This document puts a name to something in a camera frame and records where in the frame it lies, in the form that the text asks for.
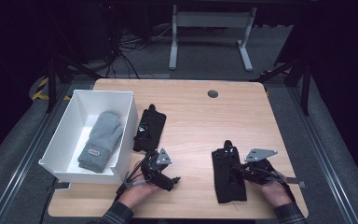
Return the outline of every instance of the wooden table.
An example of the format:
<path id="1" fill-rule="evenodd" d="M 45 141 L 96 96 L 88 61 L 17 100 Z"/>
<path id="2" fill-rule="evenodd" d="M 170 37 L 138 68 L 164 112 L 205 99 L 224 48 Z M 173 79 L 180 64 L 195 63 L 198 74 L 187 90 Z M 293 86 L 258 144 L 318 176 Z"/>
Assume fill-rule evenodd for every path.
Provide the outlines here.
<path id="1" fill-rule="evenodd" d="M 219 204 L 213 183 L 212 151 L 231 140 L 241 163 L 256 148 L 275 149 L 268 158 L 286 176 L 295 173 L 264 87 L 259 83 L 196 80 L 99 79 L 96 91 L 133 91 L 139 118 L 150 104 L 167 115 L 158 150 L 173 160 L 163 174 L 181 179 L 170 192 L 162 190 L 134 209 L 135 217 L 275 218 L 259 191 L 246 183 L 247 202 Z M 208 91 L 218 92 L 216 98 Z M 133 152 L 133 165 L 145 156 Z M 101 217 L 118 186 L 72 184 L 56 190 L 48 213 L 54 217 Z M 302 213 L 308 210 L 298 185 L 291 185 Z"/>

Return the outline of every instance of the dark background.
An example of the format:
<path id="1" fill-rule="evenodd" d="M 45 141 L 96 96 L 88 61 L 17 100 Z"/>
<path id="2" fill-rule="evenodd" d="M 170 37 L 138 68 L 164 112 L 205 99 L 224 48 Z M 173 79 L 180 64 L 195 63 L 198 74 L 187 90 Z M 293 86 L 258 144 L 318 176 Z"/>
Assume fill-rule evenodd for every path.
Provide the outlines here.
<path id="1" fill-rule="evenodd" d="M 0 144 L 31 105 L 30 87 L 46 72 L 53 49 L 80 63 L 109 55 L 99 6 L 71 4 L 74 5 L 63 1 L 0 1 Z M 134 15 L 134 11 L 137 11 L 136 17 L 128 16 Z M 282 9 L 260 8 L 255 24 L 298 22 L 296 18 L 301 11 L 290 12 L 277 21 Z M 138 6 L 122 7 L 115 15 L 120 13 L 117 17 L 120 24 L 148 36 L 151 27 L 167 22 L 172 11 L 171 7 Z M 302 21 L 319 27 L 318 32 L 295 26 L 280 62 L 310 56 L 312 75 L 358 165 L 358 1 L 323 7 L 319 13 Z M 101 26 L 87 24 L 87 21 L 93 24 L 101 21 Z M 97 44 L 93 47 L 84 44 L 90 40 Z"/>

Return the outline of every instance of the metal frame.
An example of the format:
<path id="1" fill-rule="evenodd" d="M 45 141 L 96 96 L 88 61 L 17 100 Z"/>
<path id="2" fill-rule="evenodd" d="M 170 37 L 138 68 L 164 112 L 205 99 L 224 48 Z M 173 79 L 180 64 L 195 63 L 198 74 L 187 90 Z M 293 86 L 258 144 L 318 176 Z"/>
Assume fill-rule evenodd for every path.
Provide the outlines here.
<path id="1" fill-rule="evenodd" d="M 255 19 L 256 7 L 250 12 L 188 12 L 177 11 L 177 5 L 173 6 L 172 11 L 172 46 L 170 57 L 170 69 L 176 69 L 178 39 L 177 28 L 183 27 L 229 27 L 244 28 L 242 40 L 238 40 L 238 48 L 242 57 L 245 70 L 253 70 L 251 60 L 246 50 L 246 43 L 252 30 Z"/>
<path id="2" fill-rule="evenodd" d="M 314 145 L 313 151 L 315 153 L 316 159 L 318 160 L 322 171 L 324 172 L 324 177 L 327 180 L 327 183 L 336 199 L 339 210 L 341 211 L 342 216 L 345 219 L 346 223 L 358 223 L 358 216 L 354 211 L 354 208 L 350 202 L 350 199 L 345 192 L 344 187 L 342 186 L 342 182 L 338 177 L 336 170 L 333 167 L 328 155 L 326 153 L 326 149 L 321 142 L 319 135 L 316 132 L 315 127 L 312 124 L 312 120 L 309 116 L 303 114 L 302 108 L 299 104 L 300 96 L 296 92 L 295 88 L 288 88 L 289 95 L 291 100 L 294 102 L 296 107 L 297 114 L 301 117 L 303 125 L 305 126 L 308 134 L 310 135 L 310 140 Z"/>

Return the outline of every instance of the human hand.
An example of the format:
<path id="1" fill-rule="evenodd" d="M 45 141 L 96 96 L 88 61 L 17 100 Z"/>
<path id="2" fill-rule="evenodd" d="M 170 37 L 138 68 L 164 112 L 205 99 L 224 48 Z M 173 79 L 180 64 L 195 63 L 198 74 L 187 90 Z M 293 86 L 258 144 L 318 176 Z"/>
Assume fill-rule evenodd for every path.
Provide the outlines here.
<path id="1" fill-rule="evenodd" d="M 283 181 L 286 181 L 286 177 L 282 175 Z M 259 185 L 254 182 L 250 182 L 253 186 L 259 189 L 263 194 L 266 200 L 275 208 L 281 205 L 291 203 L 289 195 L 286 192 L 286 189 L 278 181 L 269 181 L 264 185 Z"/>
<path id="2" fill-rule="evenodd" d="M 138 169 L 133 176 L 137 176 L 134 179 L 134 181 L 139 181 L 139 180 L 144 179 L 144 176 L 141 173 L 141 169 Z M 151 195 L 159 190 L 160 190 L 160 187 L 153 185 L 153 184 L 149 184 L 146 182 L 144 184 L 137 185 L 132 188 L 126 189 L 124 191 L 124 193 L 120 196 L 118 201 L 123 203 L 130 209 L 132 209 L 136 205 L 143 202 L 149 195 Z"/>

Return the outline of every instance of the cable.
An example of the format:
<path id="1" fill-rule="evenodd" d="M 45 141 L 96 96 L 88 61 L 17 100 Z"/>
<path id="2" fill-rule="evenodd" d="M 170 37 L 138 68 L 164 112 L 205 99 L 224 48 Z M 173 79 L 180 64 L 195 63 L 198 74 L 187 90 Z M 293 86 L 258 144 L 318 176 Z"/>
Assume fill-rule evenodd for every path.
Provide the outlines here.
<path id="1" fill-rule="evenodd" d="M 136 177 L 138 177 L 138 176 L 141 176 L 141 175 L 143 175 L 144 173 L 140 173 L 139 175 L 136 175 L 134 178 L 132 178 L 128 183 L 131 183 L 131 182 L 133 182 L 135 179 L 136 179 Z"/>
<path id="2" fill-rule="evenodd" d="M 50 203 L 50 199 L 53 194 L 53 190 L 51 189 L 54 189 L 54 185 L 57 183 L 57 181 L 58 181 L 57 177 L 54 177 L 53 182 L 47 189 L 48 197 L 46 198 L 45 204 L 43 205 L 42 215 L 40 216 L 40 220 L 39 220 L 40 224 L 42 224 L 43 220 L 45 219 L 46 210 L 48 209 L 48 204 Z"/>
<path id="3" fill-rule="evenodd" d="M 110 64 L 110 66 L 112 66 L 113 76 L 116 78 L 116 71 L 113 69 L 113 65 L 112 65 L 112 64 Z"/>
<path id="4" fill-rule="evenodd" d="M 130 181 L 131 181 L 131 177 L 135 174 L 135 172 L 139 169 L 139 167 L 142 166 L 142 164 L 144 163 L 145 160 L 146 160 L 146 157 L 144 157 L 144 158 L 138 163 L 138 165 L 136 165 L 136 166 L 133 168 L 131 174 L 130 174 L 130 175 L 127 177 L 127 179 L 126 179 L 127 182 L 130 182 Z"/>
<path id="5" fill-rule="evenodd" d="M 51 19 L 53 20 L 54 22 L 54 25 L 56 26 L 57 30 L 59 31 L 60 35 L 62 36 L 63 40 L 65 41 L 68 49 L 71 51 L 71 53 L 77 58 L 74 50 L 72 49 L 71 45 L 69 44 L 69 41 L 68 39 L 66 38 L 65 34 L 63 33 L 62 29 L 60 28 L 60 26 L 58 25 L 56 19 L 54 18 L 54 15 L 52 14 L 50 8 L 48 7 L 48 5 L 45 3 L 45 7 L 46 9 L 48 10 L 48 14 L 49 16 L 51 17 Z"/>
<path id="6" fill-rule="evenodd" d="M 121 56 L 122 58 L 124 58 L 124 62 L 127 61 L 127 62 L 130 64 L 130 66 L 131 66 L 133 72 L 135 73 L 136 77 L 137 77 L 138 79 L 140 79 L 139 76 L 138 76 L 138 73 L 136 72 L 136 70 L 135 70 L 135 68 L 133 67 L 133 65 L 132 65 L 132 63 L 130 62 L 130 60 L 129 60 L 123 53 L 120 53 L 120 56 Z"/>
<path id="7" fill-rule="evenodd" d="M 208 34 L 212 34 L 212 35 L 221 35 L 222 33 L 225 32 L 227 28 L 213 28 L 213 27 L 206 27 L 206 28 L 201 28 L 200 30 L 202 32 L 208 33 Z"/>
<path id="8" fill-rule="evenodd" d="M 98 65 L 98 66 L 95 66 L 95 67 L 87 67 L 90 71 L 92 72 L 98 72 L 98 71 L 101 71 L 103 70 L 104 68 L 106 68 L 107 66 L 109 66 L 110 64 L 112 64 L 114 61 L 114 59 L 108 59 L 108 61 L 102 65 Z M 84 74 L 83 72 L 75 69 L 75 68 L 71 68 L 69 67 L 68 68 L 74 75 L 79 75 L 79 74 Z"/>
<path id="9" fill-rule="evenodd" d="M 119 12 L 116 7 L 114 7 L 111 3 L 101 3 L 100 9 L 105 21 L 106 34 L 108 36 L 112 54 L 111 56 L 116 57 L 121 52 L 118 44 L 122 34 L 121 32 L 115 30 L 115 28 L 117 29 L 118 24 L 121 23 L 121 17 L 119 16 Z"/>
<path id="10" fill-rule="evenodd" d="M 129 68 L 129 66 L 127 65 L 127 61 L 124 59 L 124 58 L 122 58 L 121 56 L 118 56 L 121 60 L 123 60 L 124 61 L 124 64 L 126 64 L 126 67 L 127 67 L 127 69 L 128 69 L 128 71 L 129 71 L 129 77 L 130 77 L 130 68 Z"/>
<path id="11" fill-rule="evenodd" d="M 142 38 L 136 36 L 134 38 L 129 37 L 128 35 L 130 35 L 131 33 L 127 33 L 124 34 L 123 37 L 125 37 L 125 40 L 121 40 L 121 42 L 119 43 L 120 47 L 123 49 L 129 49 L 129 50 L 122 50 L 123 52 L 131 52 L 135 49 L 138 50 L 142 50 L 147 48 L 148 46 L 150 46 L 153 43 L 157 43 L 159 41 L 161 41 L 162 39 L 169 39 L 170 38 L 163 36 L 165 33 L 167 33 L 170 29 L 172 29 L 172 27 L 168 27 L 166 28 L 164 31 L 162 31 L 160 34 L 156 35 L 156 36 L 152 36 L 150 37 L 148 40 L 144 41 Z M 127 47 L 126 45 L 129 44 L 133 44 L 133 47 Z"/>
<path id="12" fill-rule="evenodd" d="M 253 169 L 253 170 L 260 171 L 260 172 L 265 173 L 265 174 L 267 174 L 267 175 L 270 175 L 270 176 L 272 176 L 273 178 L 275 178 L 275 179 L 277 179 L 277 180 L 282 179 L 279 175 L 275 175 L 275 174 L 270 173 L 270 172 L 268 172 L 268 171 L 266 171 L 266 170 L 263 170 L 263 169 L 260 169 L 260 168 L 257 168 L 257 167 L 252 167 L 252 169 Z"/>
<path id="13" fill-rule="evenodd" d="M 109 64 L 109 66 L 107 66 L 107 71 L 106 71 L 105 77 L 107 77 L 107 75 L 109 74 L 110 65 L 111 65 L 111 64 Z"/>

